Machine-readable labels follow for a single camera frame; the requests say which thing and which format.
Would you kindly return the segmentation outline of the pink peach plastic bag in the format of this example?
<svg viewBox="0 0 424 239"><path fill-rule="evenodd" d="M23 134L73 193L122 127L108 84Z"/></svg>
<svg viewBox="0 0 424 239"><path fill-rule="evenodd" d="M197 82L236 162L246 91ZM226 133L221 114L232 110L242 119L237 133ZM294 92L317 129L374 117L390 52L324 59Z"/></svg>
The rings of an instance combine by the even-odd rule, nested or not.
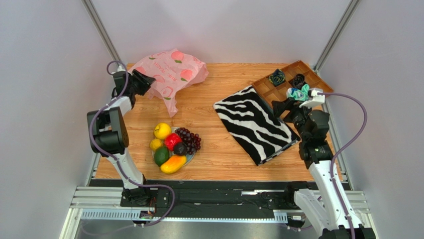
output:
<svg viewBox="0 0 424 239"><path fill-rule="evenodd" d="M178 112L177 92L202 83L209 75L205 62L178 49L144 57L129 69L131 73L135 71L155 78L148 90L149 99L162 99L171 118Z"/></svg>

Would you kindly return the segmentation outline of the red apple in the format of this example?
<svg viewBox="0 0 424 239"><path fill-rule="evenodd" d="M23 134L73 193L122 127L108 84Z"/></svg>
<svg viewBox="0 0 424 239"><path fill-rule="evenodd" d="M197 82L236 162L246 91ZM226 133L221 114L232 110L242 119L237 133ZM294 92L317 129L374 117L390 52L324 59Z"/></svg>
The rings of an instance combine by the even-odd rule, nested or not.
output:
<svg viewBox="0 0 424 239"><path fill-rule="evenodd" d="M164 140L165 146L168 148L168 150L173 151L176 144L182 142L182 139L180 136L176 133L171 133L169 136L167 136Z"/></svg>

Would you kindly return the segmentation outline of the dark purple passion fruit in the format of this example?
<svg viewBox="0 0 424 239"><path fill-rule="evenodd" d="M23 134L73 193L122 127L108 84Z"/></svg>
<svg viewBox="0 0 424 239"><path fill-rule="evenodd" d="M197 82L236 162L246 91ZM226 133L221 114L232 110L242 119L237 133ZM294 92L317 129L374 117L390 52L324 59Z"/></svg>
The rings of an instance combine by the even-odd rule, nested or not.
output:
<svg viewBox="0 0 424 239"><path fill-rule="evenodd" d="M173 153L175 155L184 156L187 154L187 147L183 142L178 142L174 145Z"/></svg>

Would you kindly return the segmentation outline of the dark red grape bunch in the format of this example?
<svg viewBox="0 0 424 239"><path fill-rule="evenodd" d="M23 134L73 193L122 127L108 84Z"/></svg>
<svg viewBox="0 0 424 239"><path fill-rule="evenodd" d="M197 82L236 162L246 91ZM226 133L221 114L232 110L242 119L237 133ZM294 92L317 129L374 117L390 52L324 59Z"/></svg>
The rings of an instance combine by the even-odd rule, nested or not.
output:
<svg viewBox="0 0 424 239"><path fill-rule="evenodd" d="M193 155L201 149L202 139L199 134L195 134L184 127L177 128L175 133L182 139L188 155Z"/></svg>

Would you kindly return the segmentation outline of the yellow orange mango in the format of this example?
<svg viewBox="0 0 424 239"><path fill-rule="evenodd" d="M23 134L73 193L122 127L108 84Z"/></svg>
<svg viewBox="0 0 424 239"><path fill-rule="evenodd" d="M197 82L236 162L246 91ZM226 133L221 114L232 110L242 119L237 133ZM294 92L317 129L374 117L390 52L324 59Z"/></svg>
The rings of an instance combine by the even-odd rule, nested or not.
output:
<svg viewBox="0 0 424 239"><path fill-rule="evenodd" d="M165 174L173 174L181 169L187 162L185 155L173 155L160 166L160 170Z"/></svg>

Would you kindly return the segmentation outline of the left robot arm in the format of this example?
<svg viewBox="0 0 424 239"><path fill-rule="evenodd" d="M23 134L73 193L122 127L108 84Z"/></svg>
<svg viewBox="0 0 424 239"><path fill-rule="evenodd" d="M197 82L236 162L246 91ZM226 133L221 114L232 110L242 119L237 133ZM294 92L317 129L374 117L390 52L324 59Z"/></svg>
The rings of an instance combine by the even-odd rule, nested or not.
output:
<svg viewBox="0 0 424 239"><path fill-rule="evenodd" d="M147 207L152 196L144 175L129 153L129 135L123 117L134 108L136 95L145 95L156 80L138 70L131 73L118 70L112 77L115 87L111 102L103 110L87 113L90 145L93 152L105 157L121 177L121 205Z"/></svg>

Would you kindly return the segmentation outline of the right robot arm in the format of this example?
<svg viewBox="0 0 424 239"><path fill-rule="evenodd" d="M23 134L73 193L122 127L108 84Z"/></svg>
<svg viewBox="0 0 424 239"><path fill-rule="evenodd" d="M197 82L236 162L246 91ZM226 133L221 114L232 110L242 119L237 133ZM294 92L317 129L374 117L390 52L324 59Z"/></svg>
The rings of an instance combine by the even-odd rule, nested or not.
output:
<svg viewBox="0 0 424 239"><path fill-rule="evenodd" d="M304 212L320 239L376 238L356 215L336 175L335 157L326 139L330 115L293 98L272 101L272 109L277 118L288 112L284 121L292 123L300 135L299 155L320 192L317 198L306 182L292 182L286 187L291 204Z"/></svg>

